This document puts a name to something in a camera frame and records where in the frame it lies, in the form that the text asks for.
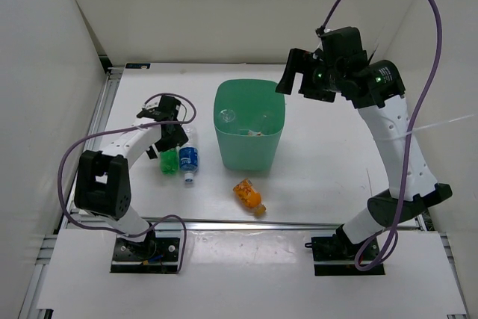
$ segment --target orange bottle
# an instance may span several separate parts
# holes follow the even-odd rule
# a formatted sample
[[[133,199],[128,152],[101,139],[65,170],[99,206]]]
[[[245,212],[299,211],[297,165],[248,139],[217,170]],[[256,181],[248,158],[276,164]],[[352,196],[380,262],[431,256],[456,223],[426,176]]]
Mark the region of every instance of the orange bottle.
[[[255,190],[250,180],[244,179],[239,185],[233,188],[233,191],[247,208],[252,209],[255,216],[264,214],[266,207],[262,204],[261,194]]]

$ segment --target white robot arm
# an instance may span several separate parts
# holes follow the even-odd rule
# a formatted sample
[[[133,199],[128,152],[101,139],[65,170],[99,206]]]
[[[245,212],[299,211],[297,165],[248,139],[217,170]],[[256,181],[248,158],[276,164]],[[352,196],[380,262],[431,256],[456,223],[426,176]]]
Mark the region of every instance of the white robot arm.
[[[149,128],[138,126],[152,120],[176,121],[180,101],[172,96],[162,96],[156,107],[144,108],[132,126],[136,131],[126,132],[114,142],[97,152],[85,151],[78,164],[78,179],[75,189],[77,208],[100,216],[111,227],[125,233],[122,237],[130,242],[143,243],[147,234],[129,237],[145,232],[150,224],[131,207],[129,169],[146,152],[150,158],[157,158],[158,152],[181,146],[187,136],[180,125],[160,125]],[[106,182],[100,180],[107,176]]]
[[[324,260],[335,259],[335,255],[352,258],[364,241],[393,223],[402,186],[409,124],[405,87],[392,62],[382,60],[370,64],[371,59],[367,59],[367,53],[362,48],[357,28],[319,31],[317,35],[322,49],[317,48],[314,53],[301,49],[290,51],[276,92],[291,94],[294,77],[296,73],[301,73],[299,93],[325,102],[334,102],[335,94],[341,93],[358,109],[376,141],[387,172],[389,189],[370,198],[365,210],[337,229],[338,241],[326,245],[331,255],[323,257]],[[451,195],[450,186],[438,183],[430,172],[412,135],[400,222],[418,216]]]

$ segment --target mint green bin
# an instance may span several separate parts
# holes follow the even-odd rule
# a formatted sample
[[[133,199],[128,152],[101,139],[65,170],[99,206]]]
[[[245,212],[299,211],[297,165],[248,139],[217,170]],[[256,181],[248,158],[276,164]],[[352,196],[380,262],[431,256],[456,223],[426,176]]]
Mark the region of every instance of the mint green bin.
[[[285,121],[284,95],[276,93],[276,86],[268,80],[238,79],[218,87],[214,127],[224,166],[230,170],[265,171],[272,166]]]

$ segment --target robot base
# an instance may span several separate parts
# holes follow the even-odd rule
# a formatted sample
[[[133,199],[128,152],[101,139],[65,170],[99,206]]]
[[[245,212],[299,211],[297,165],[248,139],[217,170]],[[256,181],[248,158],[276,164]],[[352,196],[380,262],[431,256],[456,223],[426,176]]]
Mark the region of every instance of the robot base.
[[[130,243],[123,238],[116,239],[111,259],[111,273],[177,273],[181,243],[179,238],[154,237],[152,239],[154,249],[147,258],[138,255]]]
[[[311,243],[306,243],[305,248],[312,248],[314,256],[315,276],[381,276],[385,275],[383,264],[366,272],[357,270],[354,257],[344,255],[338,250],[334,237],[313,237]],[[368,264],[379,254],[379,245],[373,240],[364,251],[362,264]]]

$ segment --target white wall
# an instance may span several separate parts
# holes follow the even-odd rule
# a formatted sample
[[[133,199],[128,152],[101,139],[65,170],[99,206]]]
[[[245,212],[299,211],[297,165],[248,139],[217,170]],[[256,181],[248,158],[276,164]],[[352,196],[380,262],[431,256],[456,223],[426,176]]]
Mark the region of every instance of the white wall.
[[[114,64],[126,61],[282,63],[315,49],[334,0],[77,0]],[[330,25],[388,48],[412,0],[345,0]]]
[[[58,224],[58,162],[86,132],[104,79],[74,0],[0,0],[2,318],[17,318],[42,237]]]
[[[418,125],[478,114],[478,0],[436,0],[444,26],[444,47],[435,83]],[[409,104],[428,77],[435,49],[435,25],[425,0],[416,0],[386,57],[395,62]],[[446,231],[471,314],[478,318],[478,117],[419,133],[426,159],[454,195],[432,211]]]

